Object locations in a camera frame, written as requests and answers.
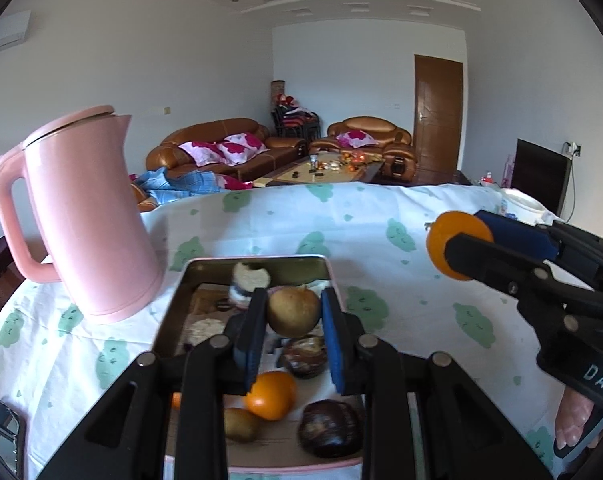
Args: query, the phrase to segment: power outlet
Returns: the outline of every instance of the power outlet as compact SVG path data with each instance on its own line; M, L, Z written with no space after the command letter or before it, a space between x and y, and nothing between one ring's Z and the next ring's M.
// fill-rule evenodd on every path
M581 144L576 142L564 142L561 149L561 154L568 158L574 158L575 156L581 156Z

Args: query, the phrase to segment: metal tray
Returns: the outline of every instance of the metal tray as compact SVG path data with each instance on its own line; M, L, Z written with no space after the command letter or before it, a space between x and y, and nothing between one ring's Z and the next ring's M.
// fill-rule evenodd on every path
M246 256L241 258L198 258L187 264L182 279L168 307L166 317L157 333L153 351L162 357L170 357L181 351L180 341L188 316L191 314L191 299L200 285L230 286L232 270L237 263L248 263L263 267L270 273L270 286L303 285L315 280L329 280L335 284L328 260L320 254L303 256ZM339 298L342 310L344 305ZM226 320L234 312L210 314ZM276 356L262 354L260 372L276 369ZM336 467L356 465L361 462L359 454L335 460L317 458L304 452L297 441L297 427L303 408L320 399L338 399L350 402L359 413L363 413L360 397L341 397L332 385L328 370L318 377L296 380L297 403L294 409L277 422L264 422L262 437L250 444L238 444L228 440L228 466L231 472L262 474L301 474L318 472ZM226 396L226 406L242 406L242 397ZM178 412L171 413L166 454L174 457L174 438Z

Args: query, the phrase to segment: white wall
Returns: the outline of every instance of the white wall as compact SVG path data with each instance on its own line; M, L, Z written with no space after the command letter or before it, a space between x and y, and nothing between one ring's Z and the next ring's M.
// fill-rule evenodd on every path
M135 173L183 126L241 116L270 124L272 36L245 16L206 0L15 0L6 14L24 9L25 43L0 52L0 154L97 104L133 114L125 153ZM157 113L165 106L170 115ZM24 186L17 191L37 238Z
M390 20L283 25L273 29L272 48L274 78L318 113L324 131L345 118L370 115L413 132L415 54L459 61L464 68L467 61L462 30Z
M572 223L603 235L603 37L577 0L481 0L467 30L469 121L463 171L501 178L517 138L574 160ZM566 208L572 207L569 186Z

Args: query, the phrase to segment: orange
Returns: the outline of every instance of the orange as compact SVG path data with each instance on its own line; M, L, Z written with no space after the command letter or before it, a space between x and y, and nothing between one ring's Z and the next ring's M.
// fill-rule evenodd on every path
M265 420L281 420L292 409L297 398L297 384L288 372L259 374L245 403L249 412Z
M425 239L425 246L428 256L442 274L454 280L467 281L471 278L453 270L445 257L446 244L460 233L480 238L486 242L494 241L488 226L476 216L462 211L448 211L439 215L431 225Z

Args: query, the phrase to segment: screw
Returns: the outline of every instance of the screw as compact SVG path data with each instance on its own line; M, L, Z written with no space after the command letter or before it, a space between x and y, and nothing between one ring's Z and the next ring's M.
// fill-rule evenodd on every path
M364 334L359 337L359 344L364 348L375 348L379 340L373 334Z
M446 354L446 352L435 352L433 354L433 363L441 368L445 368L452 362L453 358Z
M227 335L217 334L210 338L210 346L220 350L222 348L226 348L230 344L230 339Z
M540 280L547 280L548 279L548 271L546 269L542 269L541 267L536 267L533 270L533 274L539 278Z
M156 355L153 352L143 352L137 356L137 364L139 366L150 366L155 364Z
M570 332L576 332L579 330L579 322L575 316L565 316L564 317L564 326Z

